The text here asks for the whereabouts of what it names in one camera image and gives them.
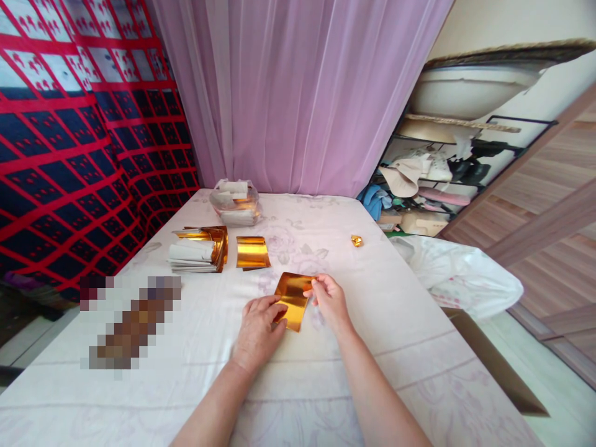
white plastic bag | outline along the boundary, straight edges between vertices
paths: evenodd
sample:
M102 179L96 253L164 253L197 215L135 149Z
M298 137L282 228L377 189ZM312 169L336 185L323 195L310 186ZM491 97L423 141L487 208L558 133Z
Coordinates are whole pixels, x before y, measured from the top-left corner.
M424 236L390 241L443 307L482 320L508 309L523 294L520 280L479 248Z

floral tablecloth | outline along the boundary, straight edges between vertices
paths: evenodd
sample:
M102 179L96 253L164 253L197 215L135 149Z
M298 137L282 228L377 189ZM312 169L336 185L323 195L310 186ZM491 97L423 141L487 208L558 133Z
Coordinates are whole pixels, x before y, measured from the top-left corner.
M182 299L131 371L85 369L89 346L149 276L169 276L171 233L220 224L201 189L0 396L2 445L166 445L226 360L241 309L284 271L329 273L392 386L435 446L539 441L362 205L345 197L262 194L255 227L231 228L222 274L183 276ZM351 234L362 236L356 248ZM236 236L266 239L272 268L236 266ZM232 445L361 445L337 343L309 306L253 386Z

forearm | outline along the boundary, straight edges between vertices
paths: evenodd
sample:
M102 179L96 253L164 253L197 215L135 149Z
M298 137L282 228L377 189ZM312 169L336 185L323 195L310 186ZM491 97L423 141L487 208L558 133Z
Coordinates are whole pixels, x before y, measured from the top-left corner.
M228 362L171 445L227 446L254 379L255 374Z
M356 331L346 330L338 342L365 443L430 446Z

cardboard box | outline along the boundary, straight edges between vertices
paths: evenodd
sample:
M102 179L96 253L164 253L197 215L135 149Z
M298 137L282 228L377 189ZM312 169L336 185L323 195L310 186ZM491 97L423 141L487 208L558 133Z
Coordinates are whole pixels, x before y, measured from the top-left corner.
M384 232L392 232L396 225L402 221L402 215L394 209L381 211L381 217L377 220L377 224Z
M544 405L484 335L472 317L461 309L441 309L521 414L550 417Z
M430 211L410 211L404 214L399 226L408 234L435 237L449 223L445 216Z

wall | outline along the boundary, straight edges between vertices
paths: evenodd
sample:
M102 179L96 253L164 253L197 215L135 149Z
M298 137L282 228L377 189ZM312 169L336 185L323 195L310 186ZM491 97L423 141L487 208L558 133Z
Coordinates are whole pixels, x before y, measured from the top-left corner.
M596 40L594 0L456 0L429 59L498 45L577 37ZM550 68L535 86L493 114L551 120L594 81L596 52ZM523 146L540 131L538 126L521 126L512 121L501 124L522 127L522 132L485 132L483 138ZM509 160L508 153L485 159L494 165L489 177ZM449 190L463 193L459 188Z

